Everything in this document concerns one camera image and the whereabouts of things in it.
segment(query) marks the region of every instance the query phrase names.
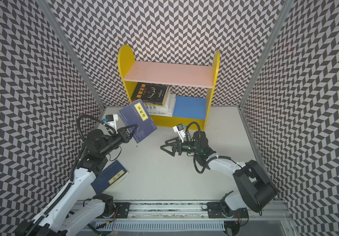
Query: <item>stack of books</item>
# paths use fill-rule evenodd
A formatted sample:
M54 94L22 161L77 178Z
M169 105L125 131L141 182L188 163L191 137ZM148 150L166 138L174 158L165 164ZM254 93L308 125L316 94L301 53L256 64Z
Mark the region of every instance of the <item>stack of books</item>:
M176 95L170 93L166 100L164 106L153 106L149 104L145 104L148 114L155 116L169 116L172 117L173 110L175 108L176 103Z
M131 100L137 99L142 100L150 115L172 117L176 95L169 92L168 85L137 83Z

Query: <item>book cover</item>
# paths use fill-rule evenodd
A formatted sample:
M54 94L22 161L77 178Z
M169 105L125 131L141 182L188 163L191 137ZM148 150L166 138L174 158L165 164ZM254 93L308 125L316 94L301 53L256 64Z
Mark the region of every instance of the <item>book cover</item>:
M100 173L91 183L91 186L94 188L96 194L101 192L107 194L128 174L128 171L116 160Z
M168 98L164 104L164 106L154 106L145 104L144 106L149 112L164 112L164 113L171 113L173 106L175 105L176 95L169 93Z
M137 143L157 129L141 99L117 111L117 114L126 126L138 125L137 130L133 134L133 138Z
M141 99L144 103L163 106L168 96L168 85L137 83L131 100Z

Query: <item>book title label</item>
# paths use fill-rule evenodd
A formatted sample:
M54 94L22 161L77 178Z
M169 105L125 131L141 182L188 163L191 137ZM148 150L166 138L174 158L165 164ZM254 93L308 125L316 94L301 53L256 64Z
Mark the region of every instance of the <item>book title label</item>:
M125 172L123 170L120 170L113 178L111 178L108 182L109 184L112 184L114 181L116 181L121 175L123 175Z
M139 102L139 103L135 104L134 106L137 109L138 114L141 116L142 120L146 120L148 117L147 117L146 113L144 112L142 104Z

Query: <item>checkered wall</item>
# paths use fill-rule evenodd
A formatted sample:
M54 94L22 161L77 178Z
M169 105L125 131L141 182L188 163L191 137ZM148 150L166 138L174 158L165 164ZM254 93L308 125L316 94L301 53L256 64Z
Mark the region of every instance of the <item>checkered wall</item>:
M80 148L75 119L100 112L34 1L0 1L0 235L58 192Z
M238 105L283 0L48 0L93 84L108 106L127 105L117 55L136 60L212 65L221 51L214 105ZM182 96L206 89L172 87Z
M339 235L339 1L298 0L244 112L302 235Z

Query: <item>metal frame edge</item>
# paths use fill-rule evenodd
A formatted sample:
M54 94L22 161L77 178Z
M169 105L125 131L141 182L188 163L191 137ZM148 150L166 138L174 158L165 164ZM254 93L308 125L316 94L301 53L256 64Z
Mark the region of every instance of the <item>metal frame edge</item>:
M244 115L244 113L241 109L238 109L238 111L239 111L239 115L241 116L245 132L247 133L248 140L250 141L251 148L252 148L253 154L255 156L255 159L259 163L259 165L263 168L263 170L266 172L266 174L269 176L267 167L264 163L264 160L263 160L262 155L259 151L257 143L256 143L255 139L253 138L253 134L250 130L250 127L249 127L248 122L245 118L245 115Z
M280 10L280 14L278 15L278 18L275 22L275 26L273 27L272 32L269 35L268 41L264 46L263 52L259 58L259 61L257 62L257 66L252 74L252 77L250 81L248 82L247 89L245 90L242 100L239 103L239 108L242 109L244 105L246 104L248 97L250 96L253 87L256 84L256 81L261 74L261 70L264 67L265 62L268 59L269 53L273 48L273 45L276 42L276 39L281 31L282 26L284 25L287 16L290 13L290 10L294 4L295 0L285 0L284 4Z

